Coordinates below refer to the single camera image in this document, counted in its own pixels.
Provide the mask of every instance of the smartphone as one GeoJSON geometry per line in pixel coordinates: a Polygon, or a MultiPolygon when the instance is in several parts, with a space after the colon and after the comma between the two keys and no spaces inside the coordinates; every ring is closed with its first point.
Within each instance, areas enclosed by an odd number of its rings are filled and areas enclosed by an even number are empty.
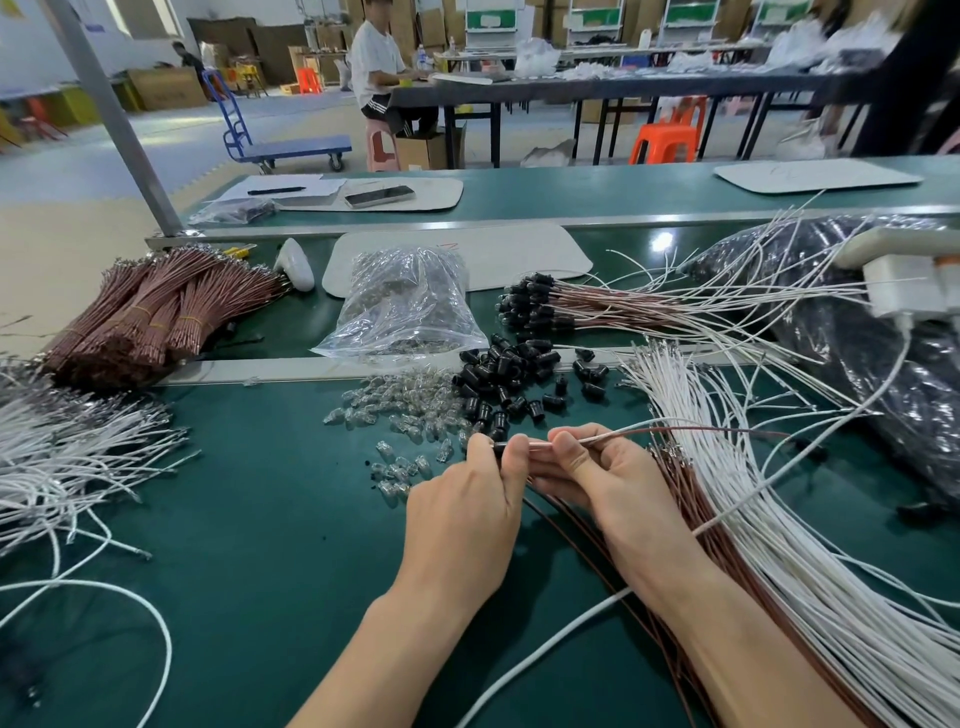
{"type": "Polygon", "coordinates": [[[386,187],[385,189],[375,189],[371,192],[358,192],[355,195],[347,195],[344,200],[353,209],[362,207],[373,207],[376,205],[386,205],[387,203],[398,203],[403,200],[413,200],[417,196],[406,184],[398,184],[396,187],[386,187]]]}

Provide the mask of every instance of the white t-shirt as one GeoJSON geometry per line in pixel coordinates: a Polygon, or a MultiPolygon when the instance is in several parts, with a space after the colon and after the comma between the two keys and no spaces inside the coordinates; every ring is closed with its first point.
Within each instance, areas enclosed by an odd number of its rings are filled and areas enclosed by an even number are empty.
{"type": "Polygon", "coordinates": [[[350,46],[350,77],[360,108],[366,106],[374,94],[390,93],[389,88],[371,83],[371,72],[398,74],[405,68],[394,37],[389,34],[384,36],[369,20],[365,21],[350,46]]]}

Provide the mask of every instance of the right hand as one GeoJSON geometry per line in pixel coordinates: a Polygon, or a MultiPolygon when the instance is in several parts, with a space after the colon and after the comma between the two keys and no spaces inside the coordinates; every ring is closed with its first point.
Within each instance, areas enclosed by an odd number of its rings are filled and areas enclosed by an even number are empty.
{"type": "Polygon", "coordinates": [[[530,448],[532,483],[590,511],[620,575],[662,616],[711,563],[649,452],[623,437],[577,442],[607,432],[595,424],[550,430],[552,448],[530,448]]]}

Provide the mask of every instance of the metal pole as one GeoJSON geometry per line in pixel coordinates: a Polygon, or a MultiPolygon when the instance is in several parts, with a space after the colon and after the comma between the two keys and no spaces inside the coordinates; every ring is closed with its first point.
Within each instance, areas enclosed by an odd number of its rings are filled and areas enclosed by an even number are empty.
{"type": "Polygon", "coordinates": [[[133,133],[130,119],[120,106],[120,100],[113,93],[113,87],[104,73],[100,61],[93,52],[90,41],[80,24],[80,18],[67,0],[38,0],[40,9],[46,15],[47,22],[53,28],[63,53],[73,66],[93,104],[104,120],[104,127],[113,140],[117,152],[130,170],[133,181],[140,194],[153,213],[156,223],[164,237],[176,237],[183,230],[177,211],[156,177],[147,154],[140,146],[139,139],[133,133]]]}

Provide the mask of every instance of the concrete floor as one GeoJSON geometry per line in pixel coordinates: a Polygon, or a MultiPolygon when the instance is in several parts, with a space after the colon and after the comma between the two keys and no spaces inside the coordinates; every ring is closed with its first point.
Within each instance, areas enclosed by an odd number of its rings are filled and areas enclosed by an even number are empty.
{"type": "MultiPolygon", "coordinates": [[[[353,151],[345,174],[366,169],[364,122],[351,94],[270,98],[242,102],[257,141],[347,133],[353,151]]],[[[764,125],[755,158],[773,155],[799,114],[774,112],[764,125]]],[[[178,210],[196,204],[252,165],[229,161],[222,143],[223,119],[211,104],[139,114],[134,129],[178,210]]],[[[733,158],[746,116],[719,114],[705,159],[733,158]]],[[[639,121],[621,125],[612,159],[607,142],[602,163],[626,163],[639,121]]],[[[581,130],[578,164],[590,164],[596,125],[581,130]]],[[[534,147],[572,137],[572,107],[534,104],[503,114],[501,163],[519,164],[534,147]]],[[[490,165],[490,126],[468,122],[467,165],[490,165]]],[[[325,158],[279,163],[277,171],[321,171],[325,158]]],[[[101,272],[117,257],[140,257],[144,237],[156,229],[102,127],[72,132],[63,142],[35,142],[0,156],[0,352],[33,355],[92,300],[101,272]]]]}

